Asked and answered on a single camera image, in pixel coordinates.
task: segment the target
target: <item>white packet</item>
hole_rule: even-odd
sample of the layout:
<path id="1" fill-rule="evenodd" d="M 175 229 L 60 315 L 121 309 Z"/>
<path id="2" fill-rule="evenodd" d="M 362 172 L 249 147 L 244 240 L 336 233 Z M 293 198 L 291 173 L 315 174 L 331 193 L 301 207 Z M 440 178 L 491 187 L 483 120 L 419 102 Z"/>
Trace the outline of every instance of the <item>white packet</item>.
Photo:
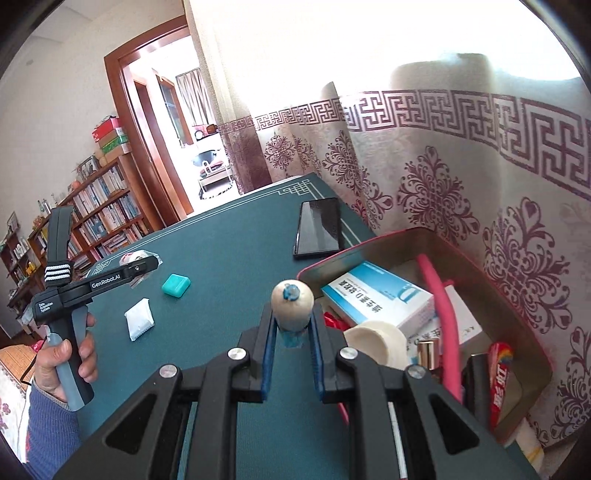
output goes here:
<path id="1" fill-rule="evenodd" d="M 148 304 L 149 301 L 149 299 L 141 299 L 125 312 L 127 327 L 129 329 L 129 338 L 131 338 L 132 342 L 142 335 L 142 333 L 150 330 L 154 326 L 152 311 Z"/>
<path id="2" fill-rule="evenodd" d="M 119 259 L 119 265 L 125 265 L 125 264 L 131 263 L 135 260 L 139 260 L 140 258 L 146 258 L 146 257 L 150 257 L 150 256 L 156 257 L 158 259 L 158 266 L 162 265 L 162 260 L 160 259 L 158 254 L 153 254 L 152 252 L 148 252 L 147 250 L 136 250 L 135 252 L 127 252 L 126 254 L 123 254 L 121 256 L 121 258 Z M 135 277 L 129 283 L 129 285 L 131 286 L 131 288 L 135 288 L 145 278 L 148 278 L 151 274 L 152 274 L 152 272 L 148 272 L 144 275 L 140 275 L 139 277 Z"/>

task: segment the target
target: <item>red toothpaste box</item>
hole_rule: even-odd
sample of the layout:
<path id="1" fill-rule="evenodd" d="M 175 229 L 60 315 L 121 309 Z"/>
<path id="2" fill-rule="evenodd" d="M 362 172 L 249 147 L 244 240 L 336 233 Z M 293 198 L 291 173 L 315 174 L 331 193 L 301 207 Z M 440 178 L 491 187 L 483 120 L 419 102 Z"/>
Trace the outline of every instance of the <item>red toothpaste box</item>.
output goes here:
<path id="1" fill-rule="evenodd" d="M 98 142 L 101 138 L 103 138 L 115 128 L 119 128 L 119 119 L 115 116 L 109 116 L 105 118 L 98 127 L 95 128 L 95 130 L 92 132 L 92 138 L 95 139 L 95 142 Z"/>

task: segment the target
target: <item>wooden door frame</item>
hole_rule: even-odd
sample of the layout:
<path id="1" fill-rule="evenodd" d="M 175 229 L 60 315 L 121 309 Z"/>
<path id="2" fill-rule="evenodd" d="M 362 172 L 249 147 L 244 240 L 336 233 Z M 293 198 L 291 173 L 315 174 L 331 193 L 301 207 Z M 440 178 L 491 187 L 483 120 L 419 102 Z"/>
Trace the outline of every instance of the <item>wooden door frame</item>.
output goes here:
<path id="1" fill-rule="evenodd" d="M 145 143 L 129 97 L 124 68 L 142 55 L 189 35 L 187 18 L 182 15 L 132 38 L 105 57 L 105 69 L 119 121 L 129 138 L 137 169 L 166 226 L 186 218 L 193 208 L 170 156 L 160 157 Z M 164 169 L 157 168 L 155 163 L 161 164 Z"/>

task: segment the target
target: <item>smartphone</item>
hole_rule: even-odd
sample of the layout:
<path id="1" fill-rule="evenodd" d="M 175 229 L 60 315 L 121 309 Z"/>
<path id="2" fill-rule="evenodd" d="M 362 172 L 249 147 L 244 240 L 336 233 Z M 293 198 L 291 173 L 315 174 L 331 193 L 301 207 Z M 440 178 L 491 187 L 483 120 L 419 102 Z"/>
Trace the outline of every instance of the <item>smartphone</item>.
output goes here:
<path id="1" fill-rule="evenodd" d="M 303 202 L 295 237 L 294 257 L 328 257 L 343 249 L 339 199 Z"/>

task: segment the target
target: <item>bookshelf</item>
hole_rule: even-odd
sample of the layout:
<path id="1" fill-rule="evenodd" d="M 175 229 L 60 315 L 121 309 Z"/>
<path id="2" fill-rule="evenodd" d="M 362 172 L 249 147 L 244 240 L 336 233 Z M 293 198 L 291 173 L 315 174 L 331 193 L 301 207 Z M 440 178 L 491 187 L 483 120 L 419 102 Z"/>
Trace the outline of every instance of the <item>bookshelf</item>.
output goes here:
<path id="1" fill-rule="evenodd" d="M 29 249 L 18 252 L 17 246 L 21 244 L 17 232 L 10 232 L 1 242 L 0 258 L 8 271 L 7 278 L 14 281 L 16 288 L 8 300 L 8 307 L 21 316 L 33 295 L 44 289 L 38 271 L 27 274 L 27 264 L 30 262 Z"/>
<path id="2" fill-rule="evenodd" d="M 68 258 L 81 278 L 102 258 L 153 232 L 154 206 L 145 201 L 143 185 L 134 176 L 133 158 L 125 154 L 90 175 L 60 206 L 74 207 Z M 48 218 L 29 236 L 31 249 L 47 266 Z"/>

